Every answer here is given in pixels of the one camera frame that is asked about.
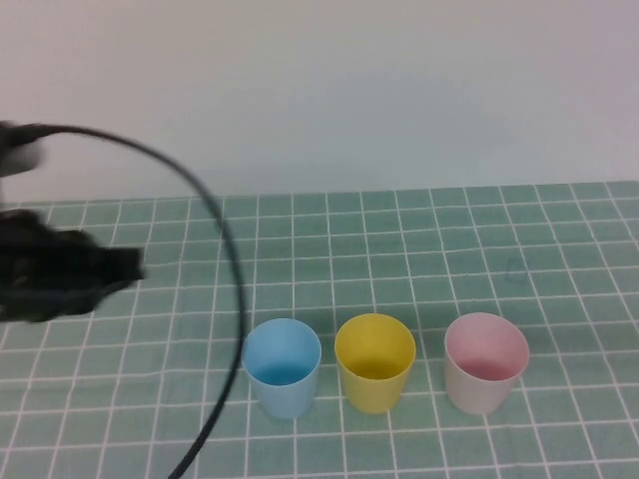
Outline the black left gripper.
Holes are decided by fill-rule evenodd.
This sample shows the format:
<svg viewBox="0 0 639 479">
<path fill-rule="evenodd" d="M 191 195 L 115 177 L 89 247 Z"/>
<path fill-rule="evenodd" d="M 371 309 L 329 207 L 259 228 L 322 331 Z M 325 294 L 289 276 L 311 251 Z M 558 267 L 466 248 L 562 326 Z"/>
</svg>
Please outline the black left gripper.
<svg viewBox="0 0 639 479">
<path fill-rule="evenodd" d="M 101 248 L 81 231 L 51 228 L 34 211 L 1 213 L 3 323 L 88 314 L 144 278 L 141 248 Z"/>
</svg>

